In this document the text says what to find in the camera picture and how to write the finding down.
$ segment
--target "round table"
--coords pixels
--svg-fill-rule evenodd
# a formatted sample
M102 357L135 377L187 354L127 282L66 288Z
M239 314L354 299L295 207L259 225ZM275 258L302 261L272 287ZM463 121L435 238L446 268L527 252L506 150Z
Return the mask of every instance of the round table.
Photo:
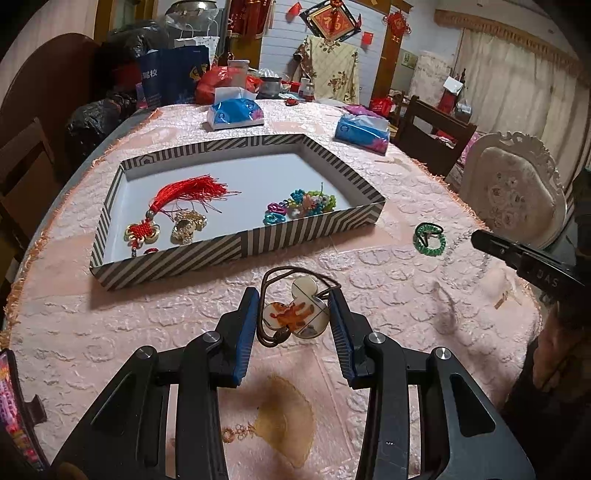
M218 132L203 128L205 107L159 109L92 162L31 249L21 269L24 281L9 305L9 346L25 397L43 399L47 422L35 430L50 461L136 348L186 345L235 309L246 287L259 287L266 270L284 264L331 275L342 284L351 310L365 315L374 329L406 348L449 347L493 401L506 396L527 341L540 327L540 314L511 269L471 247L469 234L482 225L470 209L395 146L383 156L334 141L337 108L260 103L265 125ZM387 198L375 227L115 292L105 291L90 274L100 206L121 160L203 140L279 133L309 135L372 183ZM278 174L289 172L278 169ZM427 257L413 247L420 222L444 228L442 256ZM274 284L267 298L291 301L289 283ZM220 392L222 427L253 424L269 382L277 378L312 408L309 456L294 468L264 439L243 435L225 445L230 477L353 478L368 392L347 386L330 329L313 340L292 336L274 349L255 340L243 385ZM410 471L417 472L420 427L412 389L410 396ZM173 426L169 421L170 438ZM167 445L173 458L173 442Z

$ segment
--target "tissue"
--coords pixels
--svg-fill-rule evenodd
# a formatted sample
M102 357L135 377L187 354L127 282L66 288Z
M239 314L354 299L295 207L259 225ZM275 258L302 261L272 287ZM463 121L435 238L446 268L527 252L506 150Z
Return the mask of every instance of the tissue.
M388 121L346 113L336 125L335 138L385 154L390 140Z
M265 123L261 107L249 98L232 98L207 110L207 123L214 129L252 127Z

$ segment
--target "curtain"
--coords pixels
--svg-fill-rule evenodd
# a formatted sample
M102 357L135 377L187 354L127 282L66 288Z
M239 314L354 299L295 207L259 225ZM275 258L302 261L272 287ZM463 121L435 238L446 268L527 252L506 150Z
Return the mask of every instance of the curtain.
M466 69L471 122L484 132L542 140L569 187L589 129L589 89L556 64L485 33L464 31L456 72Z

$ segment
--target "pendant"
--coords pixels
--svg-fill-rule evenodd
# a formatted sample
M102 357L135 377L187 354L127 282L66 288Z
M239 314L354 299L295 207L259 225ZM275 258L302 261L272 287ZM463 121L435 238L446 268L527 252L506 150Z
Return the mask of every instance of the pendant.
M200 232L207 225L205 215L195 212L180 212L174 216L174 227L171 240L174 243L187 245L193 241L193 232Z
M265 306L262 318L271 330L288 327L290 332L302 339L320 335L329 324L329 310L316 297L318 286L312 277L296 278L291 286L293 301L289 305L274 301Z

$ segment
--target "metal screw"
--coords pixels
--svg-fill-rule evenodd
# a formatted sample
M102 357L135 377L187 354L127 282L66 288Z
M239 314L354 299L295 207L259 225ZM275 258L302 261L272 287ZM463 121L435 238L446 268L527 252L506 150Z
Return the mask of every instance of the metal screw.
M386 341L386 336L383 333L371 332L368 335L368 339L372 343L384 343Z
M220 334L215 330L211 330L210 332L205 332L203 334L203 341L206 343L216 343L219 339Z
M150 346L141 346L135 351L135 356L141 358L142 360L150 358L153 354L154 349Z
M435 355L441 360L449 360L452 357L452 353L444 346L439 346L435 349Z

